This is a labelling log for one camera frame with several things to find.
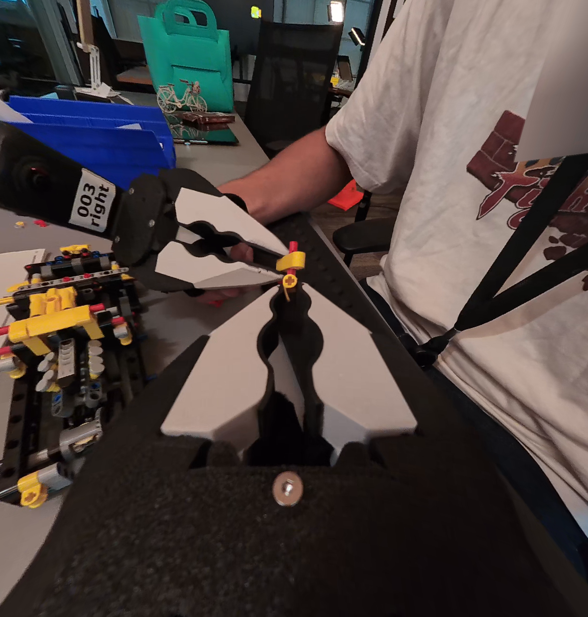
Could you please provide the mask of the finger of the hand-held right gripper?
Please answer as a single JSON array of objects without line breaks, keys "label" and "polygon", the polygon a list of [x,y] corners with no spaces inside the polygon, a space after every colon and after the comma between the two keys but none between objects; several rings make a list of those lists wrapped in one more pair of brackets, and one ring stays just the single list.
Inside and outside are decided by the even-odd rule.
[{"label": "finger of the hand-held right gripper", "polygon": [[174,206],[177,221],[183,227],[205,223],[217,233],[237,237],[239,242],[280,257],[289,252],[279,238],[227,196],[182,188]]},{"label": "finger of the hand-held right gripper", "polygon": [[[253,247],[254,256],[264,251],[265,265],[233,260],[227,251],[244,243]],[[211,291],[244,287],[257,287],[276,282],[280,274],[275,270],[276,261],[285,254],[284,244],[276,239],[268,246],[253,244],[250,240],[219,239],[206,245],[210,252],[202,252],[196,241],[186,244],[171,241],[159,252],[154,267],[153,289],[156,291]]]}]

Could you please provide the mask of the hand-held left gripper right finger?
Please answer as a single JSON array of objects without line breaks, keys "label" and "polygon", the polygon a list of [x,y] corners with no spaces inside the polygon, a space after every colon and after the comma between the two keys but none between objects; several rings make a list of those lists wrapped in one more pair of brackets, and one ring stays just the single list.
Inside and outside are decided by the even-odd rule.
[{"label": "hand-held left gripper right finger", "polygon": [[372,333],[307,283],[298,291],[298,383],[305,432],[324,457],[417,427]]}]

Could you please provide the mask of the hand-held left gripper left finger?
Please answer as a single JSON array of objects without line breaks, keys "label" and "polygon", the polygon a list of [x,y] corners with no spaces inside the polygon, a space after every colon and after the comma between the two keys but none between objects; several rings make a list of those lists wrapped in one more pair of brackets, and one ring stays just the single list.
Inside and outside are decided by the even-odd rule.
[{"label": "hand-held left gripper left finger", "polygon": [[269,288],[213,330],[161,425],[165,436],[203,437],[244,453],[259,438],[258,410],[274,382],[258,350],[261,330],[273,318]]}]

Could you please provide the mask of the yellow black lego car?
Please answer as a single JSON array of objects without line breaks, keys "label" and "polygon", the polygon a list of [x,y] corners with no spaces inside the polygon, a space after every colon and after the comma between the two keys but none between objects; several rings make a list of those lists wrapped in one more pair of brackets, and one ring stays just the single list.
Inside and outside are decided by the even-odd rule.
[{"label": "yellow black lego car", "polygon": [[0,374],[14,381],[0,501],[35,509],[70,486],[104,429],[143,390],[135,279],[113,253],[62,247],[25,265],[0,307]]}]

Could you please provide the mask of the lego instruction booklet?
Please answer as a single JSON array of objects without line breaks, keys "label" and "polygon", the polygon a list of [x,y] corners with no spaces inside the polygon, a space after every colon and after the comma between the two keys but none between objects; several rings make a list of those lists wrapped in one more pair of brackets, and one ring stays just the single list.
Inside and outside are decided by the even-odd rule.
[{"label": "lego instruction booklet", "polygon": [[[7,289],[13,284],[26,280],[25,266],[42,263],[47,251],[33,249],[27,251],[7,252],[0,254],[0,299],[7,297]],[[3,305],[0,305],[0,327],[8,325],[11,317]]]}]

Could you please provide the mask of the person's right hand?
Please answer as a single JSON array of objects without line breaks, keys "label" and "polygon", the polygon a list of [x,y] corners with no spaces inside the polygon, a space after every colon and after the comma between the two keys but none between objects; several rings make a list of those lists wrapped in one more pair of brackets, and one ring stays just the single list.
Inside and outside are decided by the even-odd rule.
[{"label": "person's right hand", "polygon": [[[239,243],[231,247],[229,256],[234,260],[251,263],[253,259],[253,251],[249,245]],[[224,302],[243,296],[251,290],[251,287],[209,289],[202,295],[193,297],[192,299],[198,304],[220,307]]]}]

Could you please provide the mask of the white paper slip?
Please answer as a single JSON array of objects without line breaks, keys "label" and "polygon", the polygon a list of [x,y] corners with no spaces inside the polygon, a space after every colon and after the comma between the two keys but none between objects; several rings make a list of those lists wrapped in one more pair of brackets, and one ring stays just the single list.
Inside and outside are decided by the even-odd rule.
[{"label": "white paper slip", "polygon": [[12,123],[32,123],[26,116],[12,109],[0,98],[0,121]]}]

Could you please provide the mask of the blue storage bin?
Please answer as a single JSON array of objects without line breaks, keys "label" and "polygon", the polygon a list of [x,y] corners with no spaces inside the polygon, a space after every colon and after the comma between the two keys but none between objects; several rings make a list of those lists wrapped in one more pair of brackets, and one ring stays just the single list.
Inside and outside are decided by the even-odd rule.
[{"label": "blue storage bin", "polygon": [[0,121],[128,189],[140,174],[176,167],[170,129],[157,107],[12,96],[9,103],[32,123]]}]

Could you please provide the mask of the brown box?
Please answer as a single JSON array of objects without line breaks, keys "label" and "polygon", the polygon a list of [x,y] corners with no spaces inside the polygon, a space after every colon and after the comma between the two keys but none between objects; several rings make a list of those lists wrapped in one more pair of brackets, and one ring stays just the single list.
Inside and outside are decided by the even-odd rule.
[{"label": "brown box", "polygon": [[199,131],[225,130],[236,121],[235,114],[222,112],[180,111],[176,116],[183,124]]}]

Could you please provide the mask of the miniature white bicycle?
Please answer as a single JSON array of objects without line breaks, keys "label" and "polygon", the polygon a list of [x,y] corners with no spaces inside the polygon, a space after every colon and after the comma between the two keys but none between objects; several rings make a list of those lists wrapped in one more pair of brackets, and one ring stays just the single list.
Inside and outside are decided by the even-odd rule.
[{"label": "miniature white bicycle", "polygon": [[186,86],[181,97],[175,93],[172,83],[160,86],[157,90],[157,102],[159,108],[165,114],[174,112],[207,112],[207,104],[201,96],[199,81],[180,80]]}]

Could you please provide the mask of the white articulated stand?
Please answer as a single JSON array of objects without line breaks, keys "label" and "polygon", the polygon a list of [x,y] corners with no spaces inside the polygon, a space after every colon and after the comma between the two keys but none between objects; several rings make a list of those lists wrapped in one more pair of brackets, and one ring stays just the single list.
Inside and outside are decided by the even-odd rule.
[{"label": "white articulated stand", "polygon": [[74,97],[79,100],[80,97],[91,97],[98,102],[104,103],[122,103],[133,105],[133,102],[127,97],[122,96],[121,92],[113,90],[111,86],[103,83],[101,80],[100,70],[100,52],[94,44],[93,28],[92,28],[92,13],[90,1],[76,1],[77,9],[77,27],[79,30],[80,41],[76,46],[83,52],[89,55],[90,67],[90,87],[74,87]]}]

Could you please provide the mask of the orange traffic cone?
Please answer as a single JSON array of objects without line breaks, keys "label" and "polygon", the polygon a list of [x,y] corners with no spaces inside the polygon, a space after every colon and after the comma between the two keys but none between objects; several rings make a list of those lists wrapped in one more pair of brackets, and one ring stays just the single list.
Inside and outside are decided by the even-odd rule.
[{"label": "orange traffic cone", "polygon": [[364,198],[364,190],[359,189],[355,180],[349,181],[336,196],[332,197],[327,203],[344,212],[358,206]]}]

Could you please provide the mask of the black office chair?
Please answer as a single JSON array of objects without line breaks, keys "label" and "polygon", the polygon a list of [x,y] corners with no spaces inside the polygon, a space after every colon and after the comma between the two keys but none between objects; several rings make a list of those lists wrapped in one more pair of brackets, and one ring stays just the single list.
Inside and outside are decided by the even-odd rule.
[{"label": "black office chair", "polygon": [[343,253],[345,266],[350,267],[355,255],[387,252],[397,215],[368,219],[372,193],[364,191],[355,213],[354,222],[333,233],[333,243]]},{"label": "black office chair", "polygon": [[261,23],[244,123],[269,158],[321,127],[342,32]]}]

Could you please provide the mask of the green felt bag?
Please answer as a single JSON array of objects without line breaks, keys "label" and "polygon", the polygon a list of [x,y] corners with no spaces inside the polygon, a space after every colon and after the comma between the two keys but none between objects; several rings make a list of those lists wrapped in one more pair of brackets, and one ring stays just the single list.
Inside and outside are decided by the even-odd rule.
[{"label": "green felt bag", "polygon": [[198,82],[209,112],[232,112],[233,81],[227,30],[217,28],[204,1],[167,1],[153,17],[138,15],[138,26],[153,88],[168,84],[182,98],[187,86]]}]

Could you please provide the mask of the black monitor screen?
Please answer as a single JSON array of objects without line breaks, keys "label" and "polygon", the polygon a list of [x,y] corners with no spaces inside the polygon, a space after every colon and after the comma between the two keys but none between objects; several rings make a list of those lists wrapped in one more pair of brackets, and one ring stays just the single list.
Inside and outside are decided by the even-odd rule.
[{"label": "black monitor screen", "polygon": [[295,25],[329,25],[329,1],[230,1],[231,50],[255,54],[262,21]]}]

